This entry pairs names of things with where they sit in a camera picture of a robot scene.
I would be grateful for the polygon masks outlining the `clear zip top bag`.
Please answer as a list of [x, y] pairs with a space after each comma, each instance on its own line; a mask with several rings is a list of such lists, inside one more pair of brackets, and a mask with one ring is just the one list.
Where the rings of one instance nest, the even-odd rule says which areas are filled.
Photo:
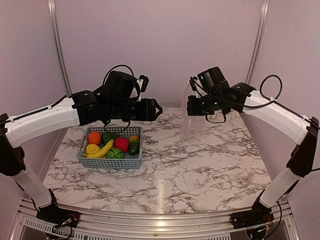
[[181, 98], [181, 125], [179, 135], [181, 143], [193, 141], [199, 134], [197, 118], [195, 116], [189, 116], [187, 111], [188, 96], [191, 96], [192, 93], [191, 85], [187, 83]]

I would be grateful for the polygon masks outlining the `red toy strawberry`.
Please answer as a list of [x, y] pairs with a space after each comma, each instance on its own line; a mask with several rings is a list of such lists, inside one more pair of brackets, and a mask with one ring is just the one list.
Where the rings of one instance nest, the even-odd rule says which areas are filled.
[[127, 138], [125, 137], [118, 137], [115, 141], [114, 141], [114, 146], [121, 150], [122, 152], [126, 153], [129, 150], [129, 146], [130, 146], [130, 142]]

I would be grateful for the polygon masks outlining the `yellow toy bananas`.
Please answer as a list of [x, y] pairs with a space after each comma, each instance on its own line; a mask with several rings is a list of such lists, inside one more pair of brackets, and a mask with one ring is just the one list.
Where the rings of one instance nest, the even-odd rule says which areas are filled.
[[99, 151], [93, 153], [93, 154], [86, 154], [84, 153], [83, 156], [85, 158], [89, 158], [89, 159], [102, 159], [107, 155], [107, 152], [109, 150], [111, 150], [114, 146], [114, 140], [111, 139], [102, 149], [100, 149]]

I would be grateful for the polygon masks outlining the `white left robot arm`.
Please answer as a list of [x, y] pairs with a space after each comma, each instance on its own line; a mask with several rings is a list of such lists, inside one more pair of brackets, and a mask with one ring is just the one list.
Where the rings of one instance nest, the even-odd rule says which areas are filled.
[[24, 162], [22, 144], [42, 135], [75, 126], [111, 120], [155, 121], [163, 112], [154, 98], [103, 95], [85, 90], [62, 97], [58, 102], [19, 115], [0, 116], [0, 172], [11, 177], [39, 208], [39, 213], [53, 223], [63, 219], [54, 193], [45, 187]]

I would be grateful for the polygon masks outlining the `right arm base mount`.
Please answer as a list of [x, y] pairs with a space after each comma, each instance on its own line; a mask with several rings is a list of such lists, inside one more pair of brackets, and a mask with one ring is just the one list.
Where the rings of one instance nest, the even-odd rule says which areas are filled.
[[274, 219], [272, 212], [262, 214], [253, 210], [246, 210], [232, 213], [229, 222], [233, 225], [234, 229], [241, 229], [272, 222]]

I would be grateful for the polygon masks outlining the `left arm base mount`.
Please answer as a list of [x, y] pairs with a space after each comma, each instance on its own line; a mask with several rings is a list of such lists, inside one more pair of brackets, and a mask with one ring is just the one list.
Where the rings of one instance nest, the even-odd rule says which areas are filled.
[[53, 211], [50, 213], [38, 211], [38, 213], [36, 214], [37, 219], [50, 222], [55, 225], [61, 225], [63, 222], [71, 219], [72, 221], [66, 225], [71, 226], [72, 228], [77, 227], [80, 216], [81, 214], [78, 211], [63, 208], [59, 208], [58, 211]]

